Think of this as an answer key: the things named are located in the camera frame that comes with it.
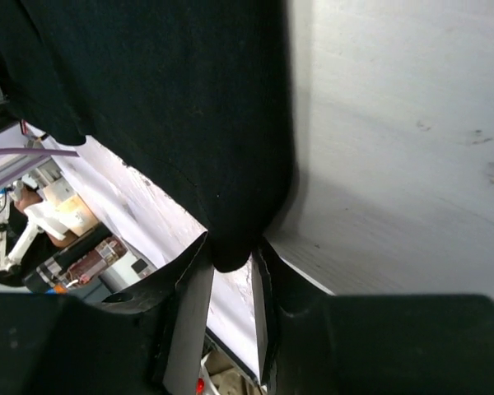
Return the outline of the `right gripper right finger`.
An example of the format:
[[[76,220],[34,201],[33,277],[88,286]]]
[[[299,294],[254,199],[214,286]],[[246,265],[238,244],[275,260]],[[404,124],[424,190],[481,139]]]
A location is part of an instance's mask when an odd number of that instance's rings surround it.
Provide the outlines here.
[[[261,239],[252,252],[261,383],[270,394],[319,394],[331,363],[323,302],[328,294]]]

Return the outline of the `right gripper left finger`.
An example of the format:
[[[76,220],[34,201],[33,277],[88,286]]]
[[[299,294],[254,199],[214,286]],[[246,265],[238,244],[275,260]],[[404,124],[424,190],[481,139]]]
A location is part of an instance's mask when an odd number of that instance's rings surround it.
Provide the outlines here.
[[[93,351],[81,394],[194,394],[213,280],[207,234],[174,261],[79,314]]]

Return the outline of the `black t shirt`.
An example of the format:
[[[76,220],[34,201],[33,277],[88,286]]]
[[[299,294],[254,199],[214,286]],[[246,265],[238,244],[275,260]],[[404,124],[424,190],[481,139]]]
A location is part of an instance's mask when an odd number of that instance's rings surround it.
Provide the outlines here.
[[[0,1],[0,87],[14,116],[88,137],[247,261],[295,165],[284,1]]]

